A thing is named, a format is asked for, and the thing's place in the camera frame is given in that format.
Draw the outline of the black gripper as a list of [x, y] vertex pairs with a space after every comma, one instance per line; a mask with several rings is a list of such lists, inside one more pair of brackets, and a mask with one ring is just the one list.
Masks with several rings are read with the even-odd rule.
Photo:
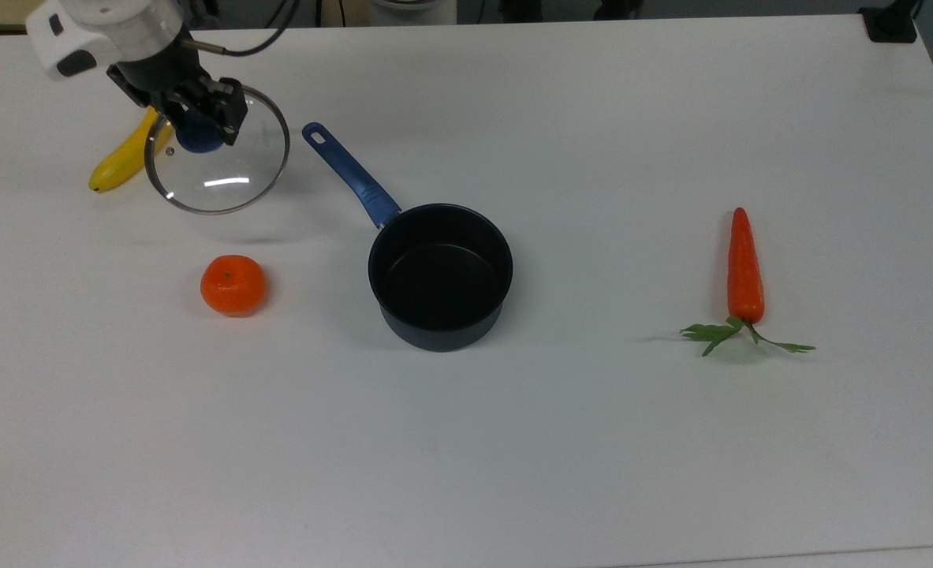
[[244, 86], [211, 78], [199, 52], [192, 37], [177, 37], [148, 58], [109, 65], [106, 75], [139, 107], [163, 112], [176, 130], [202, 129], [208, 117], [223, 143], [235, 145], [248, 113]]

